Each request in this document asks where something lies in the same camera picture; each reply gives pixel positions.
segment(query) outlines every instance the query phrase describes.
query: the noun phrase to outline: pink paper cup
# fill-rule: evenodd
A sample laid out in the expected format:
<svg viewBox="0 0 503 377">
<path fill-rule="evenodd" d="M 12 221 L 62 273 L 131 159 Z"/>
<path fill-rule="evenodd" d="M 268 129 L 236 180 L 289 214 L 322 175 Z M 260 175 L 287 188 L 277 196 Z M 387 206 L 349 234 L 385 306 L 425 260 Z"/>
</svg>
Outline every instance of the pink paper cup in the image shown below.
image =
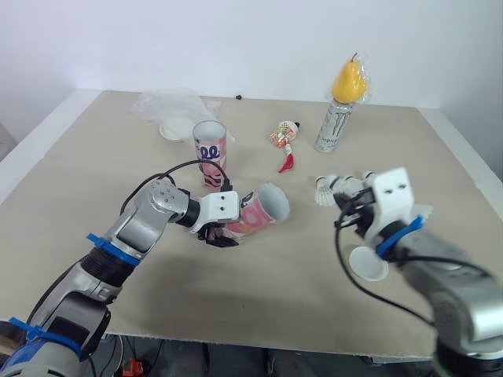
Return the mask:
<svg viewBox="0 0 503 377">
<path fill-rule="evenodd" d="M 290 202 L 285 192 L 272 182 L 262 183 L 241 200 L 239 221 L 225 224 L 223 235 L 234 239 L 249 236 L 289 215 Z"/>
<path fill-rule="evenodd" d="M 225 170 L 227 166 L 227 129 L 216 120 L 204 120 L 193 128 L 194 143 L 198 159 L 209 159 Z M 223 183 L 222 173 L 210 163 L 200 163 L 203 183 L 213 189 Z"/>
</svg>

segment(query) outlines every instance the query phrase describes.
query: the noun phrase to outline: plastic bag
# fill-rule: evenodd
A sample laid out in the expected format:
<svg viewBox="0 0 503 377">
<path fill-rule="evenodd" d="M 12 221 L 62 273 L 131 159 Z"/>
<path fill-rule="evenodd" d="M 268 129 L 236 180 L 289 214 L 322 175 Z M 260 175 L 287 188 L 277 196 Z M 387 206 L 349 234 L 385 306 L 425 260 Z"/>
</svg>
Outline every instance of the plastic bag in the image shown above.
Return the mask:
<svg viewBox="0 0 503 377">
<path fill-rule="evenodd" d="M 218 117 L 221 103 L 206 102 L 205 105 L 190 89 L 153 90 L 141 94 L 131 111 L 143 119 L 156 122 L 162 137 L 193 145 L 194 126 L 204 120 L 217 120 Z"/>
</svg>

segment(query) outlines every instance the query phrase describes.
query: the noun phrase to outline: beige table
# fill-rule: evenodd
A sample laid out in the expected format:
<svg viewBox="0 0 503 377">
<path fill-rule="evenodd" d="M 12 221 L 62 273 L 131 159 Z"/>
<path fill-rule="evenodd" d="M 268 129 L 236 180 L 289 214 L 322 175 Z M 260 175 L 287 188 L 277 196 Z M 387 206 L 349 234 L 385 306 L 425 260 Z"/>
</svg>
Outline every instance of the beige table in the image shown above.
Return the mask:
<svg viewBox="0 0 503 377">
<path fill-rule="evenodd" d="M 1 318 L 26 319 L 53 280 L 91 248 L 86 234 L 103 234 L 139 181 L 194 157 L 188 145 L 164 140 L 155 125 L 130 112 L 137 97 L 100 94 L 0 206 Z M 343 275 L 333 246 L 338 211 L 314 205 L 314 178 L 328 173 L 406 167 L 417 202 L 435 208 L 428 228 L 503 277 L 500 218 L 418 110 L 358 106 L 338 149 L 321 154 L 313 143 L 327 104 L 221 101 L 219 118 L 238 140 L 228 151 L 235 189 L 243 196 L 263 181 L 275 182 L 287 192 L 291 216 L 229 249 L 207 246 L 182 227 L 169 226 L 111 306 L 110 331 L 428 356 L 432 330 L 363 295 Z M 283 119 L 302 126 L 293 142 L 296 167 L 279 175 L 284 153 L 267 135 Z M 174 177 L 193 195 L 206 193 L 196 168 Z M 343 244 L 362 242 L 347 230 Z M 394 270 L 365 286 L 430 315 L 422 297 Z"/>
</svg>

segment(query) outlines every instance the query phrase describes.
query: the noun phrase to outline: silver robot arm segment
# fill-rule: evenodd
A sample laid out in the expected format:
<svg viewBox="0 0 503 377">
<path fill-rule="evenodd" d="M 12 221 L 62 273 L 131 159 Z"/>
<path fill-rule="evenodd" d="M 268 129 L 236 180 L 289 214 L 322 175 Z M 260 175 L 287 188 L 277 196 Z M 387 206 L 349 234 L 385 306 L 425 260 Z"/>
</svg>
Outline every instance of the silver robot arm segment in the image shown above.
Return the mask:
<svg viewBox="0 0 503 377">
<path fill-rule="evenodd" d="M 108 326 L 107 305 L 169 223 L 194 233 L 210 222 L 238 217 L 239 198 L 234 191 L 194 200 L 167 178 L 148 183 L 103 237 L 87 237 L 94 243 L 91 252 L 40 298 L 28 322 L 20 325 L 28 332 L 27 344 L 3 365 L 0 376 L 28 375 L 34 369 L 38 371 L 34 375 L 79 375 L 75 363 L 95 351 Z"/>
<path fill-rule="evenodd" d="M 471 267 L 459 247 L 421 229 L 422 220 L 411 217 L 414 199 L 406 170 L 365 174 L 363 180 L 336 178 L 332 191 L 338 205 L 348 209 L 344 221 L 356 224 L 356 233 L 382 259 L 395 262 L 430 303 L 439 369 L 449 375 L 503 375 L 501 282 Z M 446 260 L 424 260 L 431 257 Z"/>
</svg>

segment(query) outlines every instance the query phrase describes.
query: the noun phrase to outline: silver can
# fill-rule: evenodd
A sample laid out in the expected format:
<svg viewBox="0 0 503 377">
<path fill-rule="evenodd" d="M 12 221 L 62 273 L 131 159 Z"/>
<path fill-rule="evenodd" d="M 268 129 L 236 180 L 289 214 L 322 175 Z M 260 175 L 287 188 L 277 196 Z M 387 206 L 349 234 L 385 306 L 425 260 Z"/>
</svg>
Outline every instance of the silver can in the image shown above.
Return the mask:
<svg viewBox="0 0 503 377">
<path fill-rule="evenodd" d="M 332 100 L 314 147 L 320 152 L 331 152 L 339 143 L 354 104 L 340 104 Z"/>
</svg>

